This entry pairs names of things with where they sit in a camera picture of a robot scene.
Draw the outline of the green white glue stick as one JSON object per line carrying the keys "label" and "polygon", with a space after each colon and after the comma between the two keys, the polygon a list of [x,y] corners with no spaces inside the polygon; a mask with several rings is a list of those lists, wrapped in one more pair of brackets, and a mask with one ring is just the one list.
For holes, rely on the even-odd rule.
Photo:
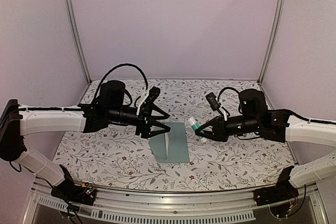
{"label": "green white glue stick", "polygon": [[[200,125],[199,123],[195,120],[194,117],[191,117],[189,118],[188,120],[188,123],[190,124],[190,126],[192,127],[192,129],[194,131],[196,131],[197,129],[200,128]],[[202,143],[205,143],[206,142],[206,138],[202,137],[202,136],[198,136],[199,140],[202,142]]]}

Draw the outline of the beige letter paper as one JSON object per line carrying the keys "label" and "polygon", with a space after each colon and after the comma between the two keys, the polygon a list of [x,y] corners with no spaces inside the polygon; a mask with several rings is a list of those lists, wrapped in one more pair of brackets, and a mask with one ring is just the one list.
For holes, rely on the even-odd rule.
{"label": "beige letter paper", "polygon": [[165,137],[165,154],[166,154],[165,160],[167,160],[168,155],[169,155],[169,136],[168,136],[168,133],[165,133],[164,137]]}

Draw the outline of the teal envelope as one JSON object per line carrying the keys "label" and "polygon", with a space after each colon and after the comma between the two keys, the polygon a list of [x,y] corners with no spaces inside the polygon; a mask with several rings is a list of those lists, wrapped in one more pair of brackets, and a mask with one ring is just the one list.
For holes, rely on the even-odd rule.
{"label": "teal envelope", "polygon": [[184,122],[169,122],[169,155],[165,154],[165,134],[149,139],[149,147],[157,163],[189,163],[189,152]]}

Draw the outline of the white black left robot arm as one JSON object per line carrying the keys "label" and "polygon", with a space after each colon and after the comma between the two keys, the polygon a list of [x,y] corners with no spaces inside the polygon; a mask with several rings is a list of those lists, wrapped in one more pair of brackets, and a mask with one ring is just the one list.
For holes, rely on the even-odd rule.
{"label": "white black left robot arm", "polygon": [[57,188],[67,200],[73,200],[78,188],[67,169],[25,145],[26,135],[63,131],[94,133],[110,124],[135,126],[135,133],[141,138],[170,131],[169,126],[161,123],[169,115],[154,104],[160,95],[159,88],[145,90],[136,108],[123,103],[129,92],[121,81],[102,83],[97,90],[99,96],[90,104],[69,107],[29,107],[19,105],[16,99],[9,100],[1,116],[1,159],[24,166]]}

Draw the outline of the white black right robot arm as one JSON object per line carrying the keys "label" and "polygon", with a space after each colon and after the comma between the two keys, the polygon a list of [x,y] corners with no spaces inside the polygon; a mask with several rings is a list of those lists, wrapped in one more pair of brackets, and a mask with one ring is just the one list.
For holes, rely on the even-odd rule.
{"label": "white black right robot arm", "polygon": [[[255,133],[259,137],[279,142],[307,142],[335,146],[335,122],[309,119],[292,110],[270,110],[262,91],[247,89],[238,93],[240,115],[221,112],[195,130],[197,136],[216,142],[227,142],[229,136]],[[284,200],[292,188],[299,188],[335,175],[335,152],[303,165],[286,167],[271,190],[276,201]]]}

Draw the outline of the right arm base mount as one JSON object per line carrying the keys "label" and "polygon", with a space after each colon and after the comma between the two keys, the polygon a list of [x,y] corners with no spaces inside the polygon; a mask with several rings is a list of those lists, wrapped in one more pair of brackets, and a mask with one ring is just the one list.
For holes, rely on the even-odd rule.
{"label": "right arm base mount", "polygon": [[257,206],[273,204],[299,196],[297,188],[293,187],[289,182],[290,173],[293,168],[294,166],[284,168],[275,185],[262,187],[253,191],[253,199]]}

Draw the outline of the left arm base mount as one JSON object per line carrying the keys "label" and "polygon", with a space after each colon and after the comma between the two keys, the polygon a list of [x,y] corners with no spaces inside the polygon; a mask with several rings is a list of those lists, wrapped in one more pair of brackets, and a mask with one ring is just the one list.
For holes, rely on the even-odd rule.
{"label": "left arm base mount", "polygon": [[60,168],[64,173],[65,180],[52,188],[51,195],[66,202],[93,206],[97,194],[95,186],[90,183],[75,184],[68,170],[62,165]]}

